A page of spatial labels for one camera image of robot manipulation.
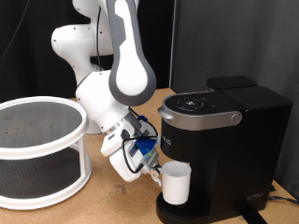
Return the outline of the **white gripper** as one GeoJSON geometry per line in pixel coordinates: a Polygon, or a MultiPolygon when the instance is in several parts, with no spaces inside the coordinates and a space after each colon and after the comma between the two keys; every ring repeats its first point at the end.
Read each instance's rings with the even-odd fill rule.
{"type": "Polygon", "coordinates": [[[130,122],[116,124],[106,132],[101,152],[109,157],[111,165],[127,182],[150,174],[154,181],[163,173],[158,162],[159,134],[148,122],[142,122],[137,130],[130,122]]]}

